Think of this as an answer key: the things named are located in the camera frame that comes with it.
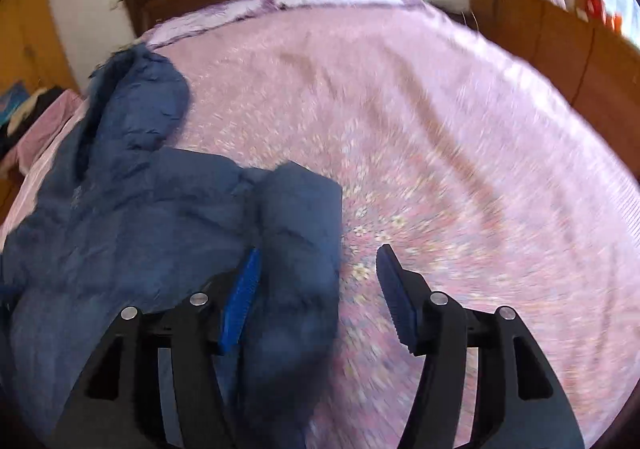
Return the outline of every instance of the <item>blue puffer jacket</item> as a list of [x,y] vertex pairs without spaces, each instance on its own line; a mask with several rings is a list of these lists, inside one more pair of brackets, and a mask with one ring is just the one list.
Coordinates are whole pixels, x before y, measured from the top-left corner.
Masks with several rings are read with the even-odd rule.
[[[161,147],[189,90],[143,45],[97,72],[90,100],[2,256],[2,284],[22,292],[10,343],[25,420],[46,439],[122,308],[173,307],[258,244],[263,271],[242,369],[232,357],[220,375],[238,422],[261,447],[303,447],[337,328],[340,187],[293,163],[242,169]],[[166,397],[170,370],[161,363]],[[177,443],[175,412],[164,402],[163,412]]]

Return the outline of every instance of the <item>jacket hood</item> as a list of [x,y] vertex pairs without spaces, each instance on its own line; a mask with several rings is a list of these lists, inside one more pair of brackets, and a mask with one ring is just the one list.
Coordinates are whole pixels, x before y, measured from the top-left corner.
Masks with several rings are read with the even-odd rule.
[[92,74],[76,179],[88,170],[118,177],[135,167],[175,131],[189,99],[187,82],[169,59],[143,44],[114,55]]

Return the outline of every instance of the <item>pink bedspread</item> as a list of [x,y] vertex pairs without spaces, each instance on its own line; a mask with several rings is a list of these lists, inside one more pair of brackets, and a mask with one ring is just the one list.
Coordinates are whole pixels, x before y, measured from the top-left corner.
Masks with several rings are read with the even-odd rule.
[[175,145],[291,159],[344,188],[340,333],[310,447],[395,448],[408,418],[422,361],[375,276],[386,242],[466,307],[513,305],[587,445],[608,427],[640,377],[640,194],[547,80],[428,8],[293,10],[158,51],[193,93]]

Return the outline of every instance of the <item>metal screw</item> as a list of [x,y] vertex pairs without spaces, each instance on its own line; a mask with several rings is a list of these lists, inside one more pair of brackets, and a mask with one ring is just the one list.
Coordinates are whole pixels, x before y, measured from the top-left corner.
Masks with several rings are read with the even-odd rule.
[[430,299],[433,304],[436,304],[438,306],[443,306],[449,302],[449,298],[447,297],[447,295],[443,294],[442,292],[432,293]]
[[209,300],[209,296],[203,292],[198,292],[197,294],[193,294],[189,298],[189,302],[194,306],[202,306]]
[[126,321],[132,319],[136,315],[138,315],[138,309],[135,306],[127,306],[122,312],[120,312],[120,317]]
[[509,308],[508,306],[501,307],[498,310],[498,313],[503,319],[507,319],[508,321],[513,321],[516,318],[516,310]]

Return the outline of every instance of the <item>wooden wardrobe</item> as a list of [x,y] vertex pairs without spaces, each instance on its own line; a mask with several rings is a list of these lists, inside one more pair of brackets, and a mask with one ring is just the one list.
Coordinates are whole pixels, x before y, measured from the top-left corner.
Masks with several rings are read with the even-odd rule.
[[640,50],[545,0],[471,0],[482,34],[529,61],[640,179]]
[[[78,91],[50,14],[49,0],[0,0],[0,93],[18,80],[30,93],[55,85]],[[0,179],[0,223],[21,182],[17,171]]]

